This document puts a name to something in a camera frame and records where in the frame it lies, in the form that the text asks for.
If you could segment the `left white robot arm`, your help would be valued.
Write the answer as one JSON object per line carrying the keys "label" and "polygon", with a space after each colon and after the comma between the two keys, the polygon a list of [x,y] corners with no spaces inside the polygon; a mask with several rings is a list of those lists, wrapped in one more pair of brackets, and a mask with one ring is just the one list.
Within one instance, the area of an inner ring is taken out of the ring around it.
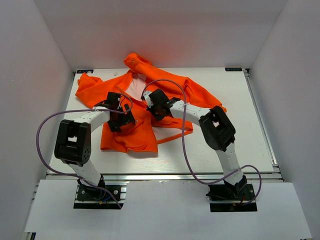
{"label": "left white robot arm", "polygon": [[92,133],[107,124],[112,133],[120,133],[121,127],[135,124],[133,101],[129,96],[109,92],[105,100],[98,102],[81,117],[64,119],[59,124],[54,156],[73,169],[88,193],[99,200],[105,196],[104,178],[91,161]]}

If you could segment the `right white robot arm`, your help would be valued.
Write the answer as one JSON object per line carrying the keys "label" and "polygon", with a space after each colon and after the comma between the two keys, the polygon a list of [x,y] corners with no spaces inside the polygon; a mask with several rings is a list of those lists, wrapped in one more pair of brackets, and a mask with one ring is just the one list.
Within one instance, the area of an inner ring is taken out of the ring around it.
{"label": "right white robot arm", "polygon": [[169,98],[161,89],[153,92],[147,90],[141,98],[158,121],[170,117],[198,125],[205,142],[218,156],[225,177],[226,195],[233,200],[243,195],[247,179],[235,151],[236,129],[220,106],[195,106],[177,97]]}

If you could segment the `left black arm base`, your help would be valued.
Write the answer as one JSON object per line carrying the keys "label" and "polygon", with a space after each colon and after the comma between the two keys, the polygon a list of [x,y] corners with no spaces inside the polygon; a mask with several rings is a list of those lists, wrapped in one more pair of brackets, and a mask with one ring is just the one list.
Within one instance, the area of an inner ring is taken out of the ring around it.
{"label": "left black arm base", "polygon": [[[104,188],[107,189],[122,207],[126,199],[127,184],[121,183],[111,183],[105,182]],[[81,210],[120,210],[121,208],[114,201],[112,196],[105,192],[80,183],[78,180],[78,185],[76,189],[74,204],[74,209]]]}

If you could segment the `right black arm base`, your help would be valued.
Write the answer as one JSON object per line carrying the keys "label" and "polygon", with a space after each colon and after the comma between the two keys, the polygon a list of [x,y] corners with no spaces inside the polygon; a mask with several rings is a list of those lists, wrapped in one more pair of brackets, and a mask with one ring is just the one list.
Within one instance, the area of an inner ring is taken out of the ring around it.
{"label": "right black arm base", "polygon": [[210,184],[206,196],[212,213],[258,211],[253,185],[247,183],[246,179],[242,179],[235,185],[226,181],[223,184]]}

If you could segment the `orange zip-up jacket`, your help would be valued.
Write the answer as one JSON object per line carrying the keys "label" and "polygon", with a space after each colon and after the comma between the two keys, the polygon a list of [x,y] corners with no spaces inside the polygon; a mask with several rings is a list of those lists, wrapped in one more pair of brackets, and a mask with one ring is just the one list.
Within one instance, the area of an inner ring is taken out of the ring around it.
{"label": "orange zip-up jacket", "polygon": [[213,108],[223,104],[204,87],[187,76],[179,76],[153,66],[153,64],[138,55],[131,53],[124,59],[128,72],[118,77],[102,80],[99,77],[83,73],[78,79],[76,97],[88,108],[105,100],[109,92],[124,93],[123,103],[133,105],[132,114],[136,123],[121,127],[119,132],[111,132],[105,123],[102,127],[100,149],[115,150],[127,153],[158,152],[158,145],[178,139],[182,134],[193,132],[193,124],[182,123],[179,118],[165,117],[155,120],[147,111],[147,105],[141,100],[142,90],[161,89],[169,98],[187,98],[188,103],[202,107]]}

